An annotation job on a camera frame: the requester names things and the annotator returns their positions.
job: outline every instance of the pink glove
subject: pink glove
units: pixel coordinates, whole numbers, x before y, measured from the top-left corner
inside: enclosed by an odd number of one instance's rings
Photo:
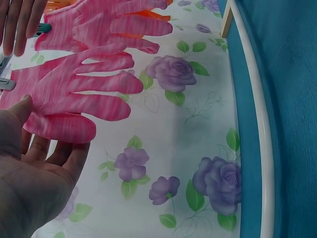
[[[133,67],[132,56],[123,52],[124,49],[121,43],[111,44],[47,61],[40,66],[14,70],[11,80],[16,82],[16,87],[13,91],[3,92],[0,108],[6,109],[23,95],[29,94],[33,98],[34,108],[24,129],[48,139],[69,143],[89,142],[96,136],[96,126],[91,120],[77,114],[87,113],[115,121],[127,118],[131,109],[119,97],[77,92],[131,94],[142,92],[143,85],[138,78],[127,72],[105,77],[77,74]],[[92,57],[107,60],[82,64]]]
[[[130,35],[163,36],[172,32],[166,21],[135,15],[142,10],[167,8],[167,0],[79,0],[71,6],[48,12],[45,23],[52,26],[35,43],[36,50],[80,52],[110,43],[124,43],[156,54],[159,45]]]

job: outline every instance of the purple rose print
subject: purple rose print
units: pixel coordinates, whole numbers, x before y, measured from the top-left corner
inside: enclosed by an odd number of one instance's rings
[[[212,12],[220,12],[218,0],[202,0],[200,4],[206,7],[209,11]]]
[[[177,194],[179,185],[179,178],[172,176],[167,179],[161,176],[152,184],[149,199],[153,205],[161,205]]]
[[[234,162],[220,157],[202,158],[193,176],[197,192],[208,196],[212,208],[225,216],[237,211],[241,202],[241,171]]]
[[[197,24],[196,29],[200,32],[203,32],[203,33],[211,33],[210,28],[206,25],[203,25],[203,24]]]
[[[179,6],[188,6],[190,4],[192,4],[191,1],[179,1],[177,5],[179,5]]]
[[[182,92],[186,85],[196,84],[194,68],[184,59],[174,56],[155,57],[145,68],[145,73],[158,80],[162,89]]]
[[[59,221],[65,220],[75,211],[75,199],[78,196],[78,192],[79,192],[78,187],[75,187],[65,208],[56,217],[57,220]]]
[[[147,172],[145,163],[149,156],[144,149],[137,150],[134,146],[124,149],[124,153],[118,155],[114,167],[120,169],[119,177],[130,182],[132,179],[141,179]]]

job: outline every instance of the floral tablecloth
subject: floral tablecloth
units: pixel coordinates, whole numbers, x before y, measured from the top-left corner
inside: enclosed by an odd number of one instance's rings
[[[144,85],[138,95],[119,95],[131,116],[87,116],[98,132],[82,176],[63,212],[34,238],[240,236],[240,141],[217,0],[176,0],[158,12],[174,27],[148,37],[158,54],[127,50],[135,60],[129,71]],[[68,54],[35,52],[33,43],[2,77]]]

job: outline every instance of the hand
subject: hand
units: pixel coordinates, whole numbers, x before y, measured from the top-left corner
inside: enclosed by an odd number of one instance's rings
[[[29,238],[65,207],[83,170],[90,144],[50,141],[22,129],[32,110],[27,96],[0,110],[0,237]]]
[[[0,0],[0,45],[3,39],[3,53],[12,54],[15,32],[18,24],[14,54],[24,53],[26,39],[33,36],[39,26],[48,0]]]

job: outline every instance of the white plastic rim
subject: white plastic rim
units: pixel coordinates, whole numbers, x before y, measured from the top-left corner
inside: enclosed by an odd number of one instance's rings
[[[262,220],[260,238],[273,238],[274,228],[274,166],[271,132],[258,65],[251,42],[235,0],[228,0],[242,42],[250,75],[256,108],[262,171]]]

